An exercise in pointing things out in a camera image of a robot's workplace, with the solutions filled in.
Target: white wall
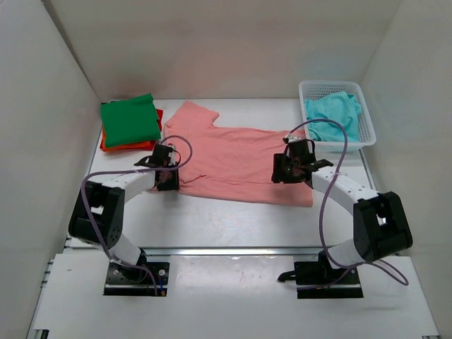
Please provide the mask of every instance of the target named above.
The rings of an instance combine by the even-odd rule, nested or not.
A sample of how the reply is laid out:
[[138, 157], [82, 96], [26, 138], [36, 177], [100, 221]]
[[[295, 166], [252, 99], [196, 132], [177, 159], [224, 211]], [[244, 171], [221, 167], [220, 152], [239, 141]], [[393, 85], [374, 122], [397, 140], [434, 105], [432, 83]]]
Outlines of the white wall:
[[400, 194], [411, 251], [444, 338], [452, 338], [452, 1], [404, 0], [362, 81], [379, 188]]
[[0, 338], [24, 338], [93, 153], [99, 100], [39, 0], [0, 0]]
[[308, 78], [359, 81], [400, 0], [46, 0], [107, 101], [297, 97]]

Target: white plastic basket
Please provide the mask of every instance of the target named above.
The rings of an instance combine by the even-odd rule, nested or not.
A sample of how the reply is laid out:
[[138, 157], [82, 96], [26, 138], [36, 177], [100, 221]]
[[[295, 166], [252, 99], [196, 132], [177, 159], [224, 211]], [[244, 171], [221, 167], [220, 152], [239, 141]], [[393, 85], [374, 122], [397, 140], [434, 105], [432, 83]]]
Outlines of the white plastic basket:
[[[306, 110], [304, 108], [304, 99], [317, 100], [325, 95], [345, 91], [347, 94], [356, 95], [358, 102], [361, 104], [362, 113], [359, 116], [359, 143], [348, 143], [347, 152], [359, 150], [363, 146], [374, 145], [376, 136], [374, 126], [370, 119], [369, 110], [362, 94], [361, 88], [357, 83], [351, 81], [302, 81], [298, 85], [299, 99], [302, 104], [302, 118], [306, 121]], [[309, 137], [308, 125], [304, 125], [306, 137]], [[344, 143], [342, 142], [326, 142], [316, 141], [316, 150], [323, 152], [342, 152]]]

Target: orange cloth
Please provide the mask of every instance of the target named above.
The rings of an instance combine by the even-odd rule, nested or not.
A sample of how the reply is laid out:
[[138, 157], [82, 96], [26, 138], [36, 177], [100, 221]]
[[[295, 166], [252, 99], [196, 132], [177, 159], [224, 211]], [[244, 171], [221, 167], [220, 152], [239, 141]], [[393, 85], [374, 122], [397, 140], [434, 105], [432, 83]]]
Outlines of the orange cloth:
[[[158, 128], [162, 130], [162, 117], [163, 117], [163, 111], [161, 109], [157, 109], [157, 115], [158, 115]], [[106, 138], [104, 126], [102, 126], [102, 142], [100, 143], [100, 149], [104, 152], [110, 152], [112, 150], [153, 150], [155, 141], [144, 141], [142, 143], [128, 143], [126, 145], [120, 145], [116, 147], [106, 147], [105, 146], [105, 138]]]

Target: teal towel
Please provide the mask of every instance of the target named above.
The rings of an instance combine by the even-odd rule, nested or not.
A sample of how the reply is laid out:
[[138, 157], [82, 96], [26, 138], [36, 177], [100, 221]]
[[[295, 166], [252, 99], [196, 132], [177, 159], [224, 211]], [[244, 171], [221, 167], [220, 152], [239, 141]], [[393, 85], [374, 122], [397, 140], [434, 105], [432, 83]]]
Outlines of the teal towel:
[[[337, 121], [347, 131], [349, 143], [359, 143], [358, 116], [361, 105], [355, 95], [346, 92], [331, 93], [318, 100], [305, 99], [304, 107], [308, 120], [328, 118]], [[309, 135], [314, 141], [344, 142], [342, 131], [329, 122], [316, 122], [308, 125]]]

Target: purple cable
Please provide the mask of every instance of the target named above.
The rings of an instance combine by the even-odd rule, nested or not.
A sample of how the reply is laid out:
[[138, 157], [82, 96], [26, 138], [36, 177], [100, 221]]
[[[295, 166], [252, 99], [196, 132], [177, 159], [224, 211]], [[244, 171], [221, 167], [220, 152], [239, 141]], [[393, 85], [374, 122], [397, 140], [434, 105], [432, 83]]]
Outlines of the purple cable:
[[[88, 219], [91, 221], [91, 225], [93, 226], [94, 232], [95, 232], [97, 238], [99, 239], [100, 246], [104, 250], [104, 252], [107, 255], [109, 260], [119, 260], [119, 259], [116, 256], [113, 256], [113, 255], [110, 254], [110, 252], [109, 252], [109, 250], [107, 248], [107, 244], [105, 244], [104, 238], [102, 237], [102, 233], [99, 230], [99, 226], [97, 226], [96, 220], [95, 220], [93, 214], [91, 213], [90, 204], [88, 203], [88, 198], [86, 196], [86, 183], [88, 182], [88, 180], [90, 178], [96, 177], [98, 175], [147, 173], [147, 172], [152, 172], [152, 171], [174, 171], [174, 170], [177, 170], [177, 169], [185, 166], [187, 164], [187, 162], [190, 161], [191, 157], [193, 156], [193, 148], [191, 147], [190, 142], [188, 140], [186, 140], [183, 136], [168, 136], [168, 137], [162, 139], [160, 142], [164, 143], [166, 140], [168, 140], [170, 138], [181, 139], [181, 140], [185, 141], [185, 143], [189, 147], [189, 150], [190, 150], [189, 157], [180, 165], [177, 165], [175, 167], [170, 167], [170, 168], [168, 168], [168, 167], [156, 167], [156, 168], [149, 168], [149, 169], [129, 169], [129, 170], [126, 170], [126, 171], [94, 172], [94, 173], [91, 173], [91, 174], [87, 175], [83, 179], [82, 184], [81, 184], [81, 190], [80, 190], [81, 191], [82, 200], [83, 200], [83, 205], [85, 206], [86, 213], [88, 214]], [[157, 295], [157, 283], [155, 281], [154, 275], [152, 274], [152, 272], [148, 268], [146, 268], [144, 266], [132, 265], [130, 263], [124, 263], [123, 261], [121, 261], [121, 265], [129, 267], [129, 268], [135, 268], [135, 269], [139, 269], [139, 270], [144, 270], [149, 275], [150, 279], [152, 280], [153, 285], [154, 285], [155, 295]]]
[[[334, 282], [332, 282], [331, 284], [327, 284], [327, 285], [317, 285], [317, 286], [309, 286], [309, 287], [301, 287], [304, 290], [310, 290], [310, 289], [316, 289], [316, 288], [322, 288], [322, 287], [329, 287], [332, 286], [334, 284], [336, 284], [337, 282], [339, 282], [342, 278], [344, 278], [349, 272], [350, 270], [352, 270], [353, 268], [356, 268], [360, 265], [365, 264], [366, 262], [363, 261], [361, 263], [356, 263], [355, 265], [342, 265], [341, 263], [338, 263], [336, 260], [334, 260], [334, 258], [331, 256], [331, 254], [328, 251], [328, 247], [326, 246], [326, 241], [325, 241], [325, 234], [323, 233], [323, 215], [325, 213], [325, 207], [326, 207], [326, 201], [328, 200], [328, 196], [330, 195], [331, 189], [333, 189], [334, 183], [336, 182], [338, 175], [339, 175], [339, 170], [340, 170], [340, 166], [342, 165], [345, 155], [347, 153], [347, 147], [348, 147], [348, 137], [347, 137], [347, 131], [344, 129], [344, 127], [339, 124], [338, 122], [331, 120], [331, 119], [324, 119], [324, 118], [318, 118], [318, 119], [312, 119], [309, 121], [305, 121], [302, 124], [298, 125], [297, 127], [295, 127], [293, 130], [291, 130], [289, 132], [289, 134], [295, 132], [297, 129], [303, 127], [304, 125], [310, 124], [312, 122], [328, 122], [331, 124], [335, 124], [337, 127], [340, 128], [340, 130], [342, 131], [343, 135], [344, 135], [344, 148], [342, 151], [342, 154], [340, 155], [339, 161], [338, 161], [338, 166], [335, 169], [333, 178], [330, 182], [330, 184], [328, 185], [328, 187], [326, 188], [325, 191], [325, 195], [323, 196], [323, 200], [320, 206], [320, 213], [319, 213], [319, 234], [320, 234], [320, 242], [322, 244], [322, 249], [325, 251], [326, 257], [328, 258], [328, 260], [333, 263], [334, 265], [336, 265], [339, 268], [344, 268], [346, 271]], [[398, 279], [394, 274], [392, 274], [389, 270], [387, 270], [386, 268], [380, 266], [380, 265], [376, 265], [375, 263], [368, 263], [374, 267], [377, 267], [379, 269], [381, 269], [383, 272], [385, 272], [386, 274], [388, 274], [391, 278], [393, 278], [395, 281], [397, 281], [398, 283], [404, 285], [404, 286], [408, 286], [409, 282], [408, 279], [402, 274], [402, 272], [400, 272], [396, 267], [394, 267], [393, 265], [391, 265], [390, 263], [388, 263], [387, 261], [383, 261], [380, 260], [380, 262], [385, 263], [387, 266], [389, 266], [391, 269], [393, 269], [395, 272], [397, 272], [397, 274], [404, 280], [400, 280]]]

